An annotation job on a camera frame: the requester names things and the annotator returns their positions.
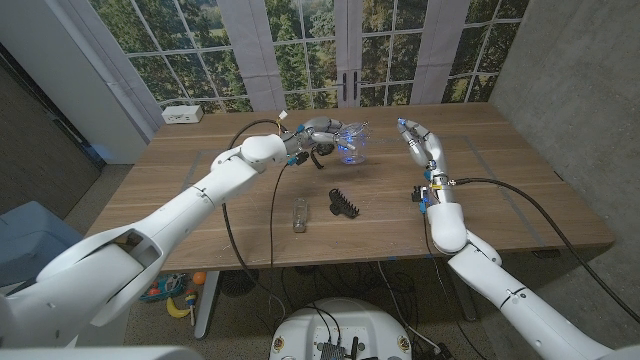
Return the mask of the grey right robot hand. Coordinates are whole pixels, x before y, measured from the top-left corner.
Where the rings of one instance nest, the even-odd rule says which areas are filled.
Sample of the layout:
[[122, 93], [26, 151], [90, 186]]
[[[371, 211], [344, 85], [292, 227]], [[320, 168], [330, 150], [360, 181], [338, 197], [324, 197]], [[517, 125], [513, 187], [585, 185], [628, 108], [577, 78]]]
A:
[[449, 182], [449, 171], [444, 147], [433, 132], [412, 120], [399, 118], [397, 129], [409, 147], [415, 163], [429, 173], [428, 178], [438, 185]]

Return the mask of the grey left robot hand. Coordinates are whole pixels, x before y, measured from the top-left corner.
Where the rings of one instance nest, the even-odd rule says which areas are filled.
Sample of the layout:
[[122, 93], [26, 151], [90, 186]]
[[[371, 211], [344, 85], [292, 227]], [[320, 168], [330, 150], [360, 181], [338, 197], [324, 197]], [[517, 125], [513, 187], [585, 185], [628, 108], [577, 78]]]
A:
[[293, 132], [284, 132], [280, 138], [284, 142], [287, 153], [291, 156], [319, 144], [331, 144], [355, 150], [354, 145], [341, 137], [340, 131], [344, 128], [345, 124], [341, 121], [320, 116], [301, 124]]

